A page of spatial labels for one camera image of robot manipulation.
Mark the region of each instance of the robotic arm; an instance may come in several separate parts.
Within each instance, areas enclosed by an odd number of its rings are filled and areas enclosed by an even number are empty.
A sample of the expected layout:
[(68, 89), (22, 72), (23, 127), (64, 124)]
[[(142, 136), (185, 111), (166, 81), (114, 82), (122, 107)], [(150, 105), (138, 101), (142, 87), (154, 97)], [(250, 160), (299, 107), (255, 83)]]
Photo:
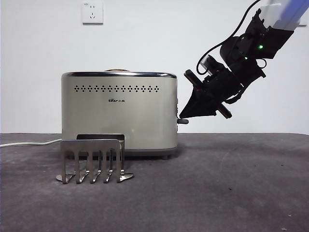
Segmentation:
[[(256, 11), (245, 33), (234, 36), (249, 10), (246, 11), (235, 32), (222, 43), (210, 49), (197, 64), (197, 73), (209, 74), (204, 81), (191, 71), (185, 77), (193, 84), (192, 96), (180, 118), (215, 116), (218, 110), (225, 118), (232, 114), (223, 105), (237, 102), (248, 86), (259, 77), (266, 77), (262, 69), (265, 59), (273, 59), (299, 26), (301, 16), (309, 8), (309, 0), (269, 0)], [(209, 52), (220, 47), (220, 55), (229, 69), (217, 62)], [(265, 62), (259, 67), (258, 59)], [(206, 71), (200, 72), (199, 65)]]

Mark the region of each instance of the gray table surface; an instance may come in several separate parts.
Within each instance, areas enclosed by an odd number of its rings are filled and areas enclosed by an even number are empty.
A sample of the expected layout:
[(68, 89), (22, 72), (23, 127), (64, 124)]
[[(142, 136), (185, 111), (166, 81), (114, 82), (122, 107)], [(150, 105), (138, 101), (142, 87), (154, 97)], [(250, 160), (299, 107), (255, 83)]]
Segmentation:
[[(2, 134), (1, 143), (59, 134)], [(135, 178), (55, 180), (59, 143), (1, 149), (3, 232), (309, 231), (309, 136), (179, 134), (174, 158), (130, 159)]]

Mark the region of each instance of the toaster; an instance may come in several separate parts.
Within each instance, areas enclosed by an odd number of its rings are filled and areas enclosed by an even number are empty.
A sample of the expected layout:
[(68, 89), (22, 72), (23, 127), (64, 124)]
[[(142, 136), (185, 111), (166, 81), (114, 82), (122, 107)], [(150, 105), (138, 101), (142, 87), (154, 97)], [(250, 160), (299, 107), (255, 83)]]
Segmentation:
[(167, 156), (177, 148), (177, 77), (163, 72), (62, 75), (62, 140), (122, 135), (126, 156)]

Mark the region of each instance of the wall socket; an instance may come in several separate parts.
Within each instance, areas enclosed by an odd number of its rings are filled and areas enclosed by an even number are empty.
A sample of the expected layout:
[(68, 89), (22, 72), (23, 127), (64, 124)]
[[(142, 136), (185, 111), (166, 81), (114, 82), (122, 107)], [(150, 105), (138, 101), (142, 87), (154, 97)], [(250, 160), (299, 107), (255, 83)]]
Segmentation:
[(85, 1), (82, 3), (82, 23), (103, 24), (103, 3), (101, 1)]

